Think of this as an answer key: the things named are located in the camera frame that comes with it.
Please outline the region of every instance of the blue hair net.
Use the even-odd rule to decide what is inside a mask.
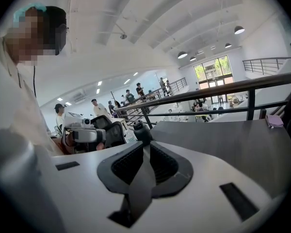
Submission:
[[[43,12],[45,12],[47,10],[46,6],[44,6],[43,4],[39,3],[39,2],[35,2],[35,3],[30,3],[20,9],[18,9],[17,11],[14,12],[13,15],[13,26],[14,27],[18,27],[19,26],[19,19],[21,17],[25,16],[25,12],[30,9],[31,7],[36,8],[37,10],[42,10]]]

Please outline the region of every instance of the gray countertop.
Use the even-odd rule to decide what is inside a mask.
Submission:
[[[291,182],[291,140],[284,128],[266,120],[194,123],[160,121],[152,130],[160,141],[216,156],[261,185],[272,198]]]

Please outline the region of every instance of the white ceiling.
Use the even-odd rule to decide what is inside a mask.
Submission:
[[[277,9],[272,0],[68,1],[67,44],[37,66],[40,105],[99,80],[185,66],[198,51],[205,53],[197,60],[224,52],[227,42],[237,48]],[[237,25],[245,28],[241,35],[234,34]],[[177,59],[180,50],[189,55]]]

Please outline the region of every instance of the window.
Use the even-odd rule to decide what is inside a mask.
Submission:
[[[206,80],[206,74],[202,65],[194,66],[198,81]]]
[[[205,88],[209,88],[208,82],[206,83],[200,83],[199,84],[200,89],[205,89]]]
[[[217,60],[219,60],[218,62],[220,62],[223,75],[232,73],[227,56],[221,57]]]
[[[233,83],[232,70],[227,56],[203,62],[194,66],[200,89],[206,89],[217,85]],[[235,94],[224,94],[223,102],[234,97]],[[219,102],[218,96],[209,98],[212,103]]]

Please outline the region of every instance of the railing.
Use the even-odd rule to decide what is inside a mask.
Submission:
[[[263,77],[263,78],[258,78],[258,79],[229,83],[229,84],[225,84],[222,86],[206,88],[206,89],[193,91],[193,92],[187,92],[187,93],[183,93],[183,94],[174,95],[171,97],[161,98],[158,100],[139,103],[136,105],[132,104],[129,107],[122,107],[122,108],[116,109],[116,111],[118,112],[120,117],[126,117],[127,115],[122,115],[119,112],[125,111],[128,109],[140,108],[142,113],[143,113],[143,116],[145,117],[146,123],[149,125],[149,128],[152,129],[152,124],[155,125],[156,123],[150,122],[149,117],[195,116],[195,115],[204,115],[205,111],[166,113],[166,114],[148,114],[146,112],[146,109],[149,106],[158,106],[158,105],[162,105],[162,104],[183,102],[183,101],[208,98],[208,97],[218,96],[218,95],[223,95],[223,94],[248,91],[248,106],[247,107],[220,110],[220,114],[245,112],[246,111],[247,112],[247,120],[253,120],[253,115],[254,115],[255,110],[274,108],[274,107],[286,105],[288,102],[288,100],[284,100],[284,101],[280,101],[280,102],[267,103],[267,104],[255,106],[255,90],[261,89],[261,88],[289,84],[289,83],[291,83],[291,73],[279,74],[279,75],[268,76],[268,77]],[[218,110],[210,110],[210,111],[207,111],[206,113],[207,114],[218,114]]]
[[[246,71],[259,72],[262,75],[275,75],[287,59],[291,59],[291,57],[252,59],[242,62]]]
[[[169,97],[174,95],[176,92],[180,91],[182,88],[184,88],[185,86],[187,86],[186,80],[185,78],[179,79],[175,82],[170,83],[168,86],[166,86],[166,89],[156,89],[142,97],[139,97],[137,99],[135,99],[134,101],[125,104],[125,106],[123,108],[128,108],[125,111],[127,111],[127,115],[123,115],[124,117],[127,117],[125,120],[128,124],[128,126],[130,126],[131,124],[133,124],[133,122],[135,122],[136,120],[142,118],[144,115],[142,113],[142,111],[139,111],[139,108],[137,109],[133,109],[132,105],[134,104],[139,104],[139,103],[145,103],[151,100],[157,100],[157,99],[161,99],[164,97]],[[149,106],[146,109],[147,113],[150,113],[153,109],[155,109],[157,106]]]

